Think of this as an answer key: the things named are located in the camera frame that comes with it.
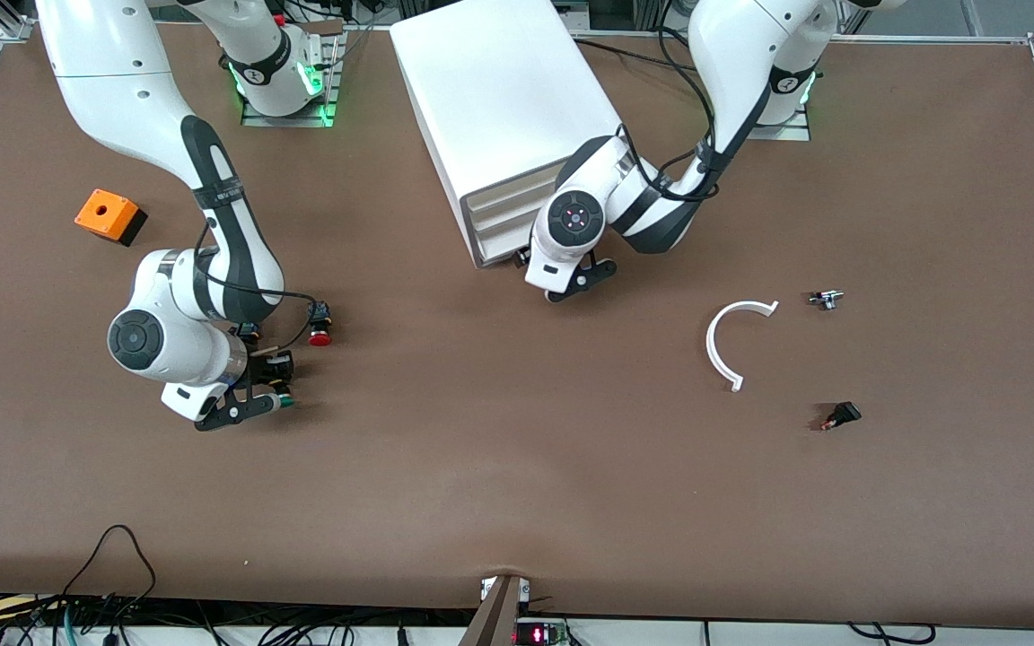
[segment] brown table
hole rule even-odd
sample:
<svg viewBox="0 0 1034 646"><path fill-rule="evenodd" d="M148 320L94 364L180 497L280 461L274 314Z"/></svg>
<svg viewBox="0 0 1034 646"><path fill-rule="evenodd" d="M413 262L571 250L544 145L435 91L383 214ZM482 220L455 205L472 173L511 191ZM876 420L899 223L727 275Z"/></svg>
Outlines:
<svg viewBox="0 0 1034 646"><path fill-rule="evenodd" d="M473 269L387 34L347 61L337 126L307 131L238 126L213 38L161 33L337 341L298 347L291 410L204 434L160 405L107 326L201 218L75 128L37 39L7 48L0 589L58 591L123 522L161 595L473 606L516 572L569 613L1034 625L1029 51L833 45L812 143L748 145L674 252L609 236L614 281L550 306ZM585 55L649 159L701 131L676 74ZM132 248L72 224L95 187L151 215ZM832 287L837 311L804 303ZM734 394L704 331L742 299L781 306L723 324ZM817 433L849 399L864 420ZM143 577L116 541L78 589Z"/></svg>

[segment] white curved handle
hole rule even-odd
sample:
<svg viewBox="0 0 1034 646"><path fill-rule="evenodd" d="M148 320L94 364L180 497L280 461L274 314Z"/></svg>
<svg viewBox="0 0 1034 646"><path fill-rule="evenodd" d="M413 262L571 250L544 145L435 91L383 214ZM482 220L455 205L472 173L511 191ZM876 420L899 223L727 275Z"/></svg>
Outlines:
<svg viewBox="0 0 1034 646"><path fill-rule="evenodd" d="M712 367L721 372L723 377L729 379L733 384L733 392L739 390L739 386L744 381L744 377L739 376L736 372L732 371L731 368L725 365L724 361L721 359L721 352L718 352L718 340L716 336L718 335L718 324L721 324L721 319L724 318L725 314L729 314L730 311L736 311L738 309L743 309L748 311L755 311L758 314L763 314L764 316L771 316L772 312L777 310L777 306L780 302L772 302L772 305L764 305L761 302L755 302L755 300L742 300L742 302L732 303L727 305L718 312L717 315L712 317L712 322L709 322L709 332L704 336L704 346L709 351L709 361L712 363Z"/></svg>

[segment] white robotic arm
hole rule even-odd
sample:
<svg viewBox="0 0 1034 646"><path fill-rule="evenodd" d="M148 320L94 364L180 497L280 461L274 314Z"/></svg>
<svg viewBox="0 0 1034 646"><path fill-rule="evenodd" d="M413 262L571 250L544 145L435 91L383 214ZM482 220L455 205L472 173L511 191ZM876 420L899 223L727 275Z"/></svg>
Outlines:
<svg viewBox="0 0 1034 646"><path fill-rule="evenodd" d="M312 97L292 68L299 63L290 55L291 37L264 12L262 1L188 5L205 11L208 24L221 25L218 36L227 55L249 61L242 69L263 70L264 78L250 86L255 105L293 112ZM288 352L253 359L241 337L210 322L261 324L280 302L282 269L262 238L221 140L181 97L145 1L37 0L37 10L58 89L79 127L112 150L183 180L217 242L197 253L163 249L144 258L130 302L111 326L112 356L136 375L165 381L161 401L202 430L291 404L284 386L254 396L249 380L251 365L267 377L290 375ZM218 408L218 400L242 380L247 401L231 404L227 397Z"/></svg>
<svg viewBox="0 0 1034 646"><path fill-rule="evenodd" d="M850 0L893 8L904 0ZM636 252L668 252L758 123L791 118L820 54L837 28L837 0L700 0L690 17L689 48L712 107L710 135L697 143L680 180L632 153L628 132L590 140L561 168L557 191L534 221L525 281L559 302L615 271L611 262L580 267L600 233L575 245L548 236L554 205L586 193L608 225Z"/></svg>

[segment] orange box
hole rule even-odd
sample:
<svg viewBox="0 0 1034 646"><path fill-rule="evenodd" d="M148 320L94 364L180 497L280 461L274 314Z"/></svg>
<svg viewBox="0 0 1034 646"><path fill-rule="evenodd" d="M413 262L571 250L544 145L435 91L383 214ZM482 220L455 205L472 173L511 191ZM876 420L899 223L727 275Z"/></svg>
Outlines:
<svg viewBox="0 0 1034 646"><path fill-rule="evenodd" d="M74 224L87 232L127 247L145 223L146 213L139 205L101 188L94 189L74 217Z"/></svg>

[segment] red cap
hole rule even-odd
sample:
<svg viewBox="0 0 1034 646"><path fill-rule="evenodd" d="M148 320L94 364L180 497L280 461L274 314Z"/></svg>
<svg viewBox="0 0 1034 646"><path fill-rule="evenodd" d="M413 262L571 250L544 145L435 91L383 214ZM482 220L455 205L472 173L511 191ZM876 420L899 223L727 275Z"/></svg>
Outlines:
<svg viewBox="0 0 1034 646"><path fill-rule="evenodd" d="M327 331L321 332L310 332L309 334L309 344L311 346L328 346L328 344L333 343L333 339L330 338L330 334Z"/></svg>

